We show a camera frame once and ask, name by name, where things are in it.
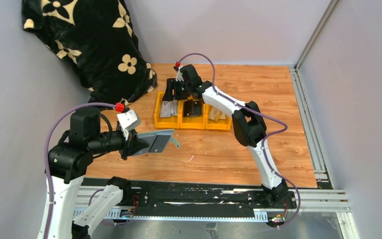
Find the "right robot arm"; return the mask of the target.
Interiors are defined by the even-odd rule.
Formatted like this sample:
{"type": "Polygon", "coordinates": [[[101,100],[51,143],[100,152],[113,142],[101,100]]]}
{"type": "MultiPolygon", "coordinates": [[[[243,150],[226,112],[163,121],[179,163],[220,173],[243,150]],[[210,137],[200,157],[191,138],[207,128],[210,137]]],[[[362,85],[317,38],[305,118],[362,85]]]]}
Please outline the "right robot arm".
{"type": "Polygon", "coordinates": [[[174,78],[168,79],[166,96],[169,100],[185,100],[192,97],[214,107],[232,120],[236,140],[252,155],[262,180],[261,200],[271,206],[284,200],[288,192],[285,179],[279,176],[278,169],[270,153],[267,142],[267,125],[256,102],[237,100],[222,92],[212,82],[203,81],[192,64],[173,67],[174,78]]]}

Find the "green card holder wallet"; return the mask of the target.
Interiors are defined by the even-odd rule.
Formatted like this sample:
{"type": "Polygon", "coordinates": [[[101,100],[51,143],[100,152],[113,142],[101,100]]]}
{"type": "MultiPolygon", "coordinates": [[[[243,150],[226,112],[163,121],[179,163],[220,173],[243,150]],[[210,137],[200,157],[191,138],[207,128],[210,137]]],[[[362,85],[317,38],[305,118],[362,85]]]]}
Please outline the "green card holder wallet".
{"type": "Polygon", "coordinates": [[[137,151],[133,156],[143,155],[147,153],[162,153],[171,142],[176,148],[180,148],[179,142],[173,137],[174,129],[164,129],[151,132],[144,132],[137,134],[137,138],[148,146],[137,151]]]}

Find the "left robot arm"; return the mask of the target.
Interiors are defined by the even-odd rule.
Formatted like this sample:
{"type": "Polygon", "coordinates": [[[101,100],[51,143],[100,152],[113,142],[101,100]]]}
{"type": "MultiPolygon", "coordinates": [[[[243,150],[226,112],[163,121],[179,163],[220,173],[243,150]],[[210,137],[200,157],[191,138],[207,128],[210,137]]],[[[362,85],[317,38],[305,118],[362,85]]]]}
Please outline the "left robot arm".
{"type": "Polygon", "coordinates": [[[130,180],[112,177],[93,194],[86,210],[74,216],[78,192],[94,159],[113,151],[127,159],[148,153],[153,145],[148,133],[136,132],[138,114],[123,104],[112,106],[118,112],[117,129],[101,132],[100,122],[106,120],[101,107],[102,103],[88,103],[69,110],[70,128],[54,147],[44,146],[47,193],[40,239],[90,239],[114,206],[124,204],[135,212],[146,205],[130,180]]]}

